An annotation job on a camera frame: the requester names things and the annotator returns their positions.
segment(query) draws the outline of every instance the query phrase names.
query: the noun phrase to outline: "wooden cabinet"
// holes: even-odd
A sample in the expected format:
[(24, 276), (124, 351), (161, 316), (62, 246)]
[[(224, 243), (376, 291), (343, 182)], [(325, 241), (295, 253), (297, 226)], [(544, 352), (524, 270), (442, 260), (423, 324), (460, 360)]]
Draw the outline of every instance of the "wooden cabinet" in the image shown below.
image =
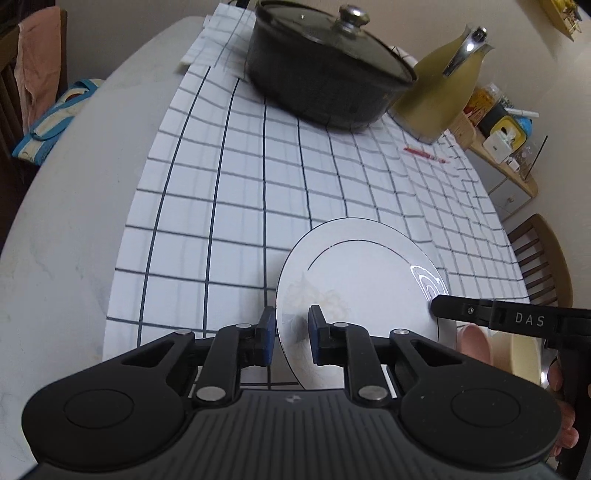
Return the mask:
[(503, 221), (535, 198), (538, 195), (538, 186), (531, 176), (523, 181), (509, 165), (498, 164), (484, 150), (482, 140), (482, 135), (478, 135), (466, 155)]
[(513, 215), (532, 199), (509, 179), (505, 179), (489, 196), (501, 221)]

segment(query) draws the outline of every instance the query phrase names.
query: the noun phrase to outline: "white wall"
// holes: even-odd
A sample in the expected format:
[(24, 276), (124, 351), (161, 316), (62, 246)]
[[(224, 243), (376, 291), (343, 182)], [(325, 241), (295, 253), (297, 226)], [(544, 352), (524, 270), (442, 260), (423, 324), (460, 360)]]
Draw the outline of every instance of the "white wall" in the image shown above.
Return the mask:
[[(338, 11), (345, 0), (300, 0)], [(106, 78), (154, 35), (187, 15), (214, 11), (217, 0), (57, 0), (69, 11), (70, 80)], [(481, 79), (520, 107), (538, 109), (535, 135), (550, 140), (533, 171), (540, 195), (511, 219), (539, 212), (560, 240), (577, 306), (591, 307), (591, 21), (575, 43), (550, 24), (538, 0), (355, 0), (370, 31), (417, 58), (457, 37), (468, 22), (485, 26), (496, 47)]]
[(532, 171), (540, 194), (505, 222), (534, 213), (550, 224), (573, 282), (574, 306), (591, 308), (591, 46), (536, 105), (534, 135), (548, 141)]
[[(338, 12), (345, 0), (300, 0)], [(57, 0), (70, 13), (70, 80), (106, 77), (146, 41), (186, 15), (206, 15), (217, 0)], [(581, 53), (552, 27), (538, 0), (355, 0), (368, 29), (417, 58), (459, 36), (468, 22), (488, 28), (496, 49), (483, 80), (493, 80), (522, 108), (531, 107)], [(591, 26), (583, 39), (591, 38)]]
[(107, 78), (162, 30), (189, 15), (211, 14), (218, 1), (57, 0), (57, 4), (69, 16), (67, 53), (71, 83), (81, 78)]

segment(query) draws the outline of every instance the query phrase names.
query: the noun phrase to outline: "red pen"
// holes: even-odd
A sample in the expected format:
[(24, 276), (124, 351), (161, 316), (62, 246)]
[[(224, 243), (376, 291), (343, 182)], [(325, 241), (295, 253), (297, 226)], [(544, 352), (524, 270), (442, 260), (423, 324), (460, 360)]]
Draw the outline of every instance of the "red pen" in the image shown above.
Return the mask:
[(439, 163), (449, 163), (449, 160), (445, 160), (444, 158), (438, 158), (435, 155), (431, 155), (430, 153), (424, 152), (422, 150), (416, 150), (415, 148), (405, 147), (405, 152), (412, 153), (413, 155), (418, 155), (419, 157), (428, 158), (429, 160), (435, 160)]

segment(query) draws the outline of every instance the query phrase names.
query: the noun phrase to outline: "bowl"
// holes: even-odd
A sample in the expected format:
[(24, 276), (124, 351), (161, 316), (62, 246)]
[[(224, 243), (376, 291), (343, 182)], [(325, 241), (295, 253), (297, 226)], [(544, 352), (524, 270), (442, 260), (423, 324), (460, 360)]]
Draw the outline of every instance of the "bowl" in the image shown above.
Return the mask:
[(491, 337), (491, 345), (495, 367), (541, 384), (542, 367), (536, 338), (496, 332)]

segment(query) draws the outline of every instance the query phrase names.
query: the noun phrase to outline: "pink towel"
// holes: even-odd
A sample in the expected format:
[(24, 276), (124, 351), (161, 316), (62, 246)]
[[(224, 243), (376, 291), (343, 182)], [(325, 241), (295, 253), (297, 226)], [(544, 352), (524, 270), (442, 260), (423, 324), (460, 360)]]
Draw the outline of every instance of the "pink towel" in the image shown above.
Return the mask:
[(56, 102), (61, 70), (59, 7), (33, 13), (19, 24), (14, 76), (21, 99), (22, 129), (29, 127)]

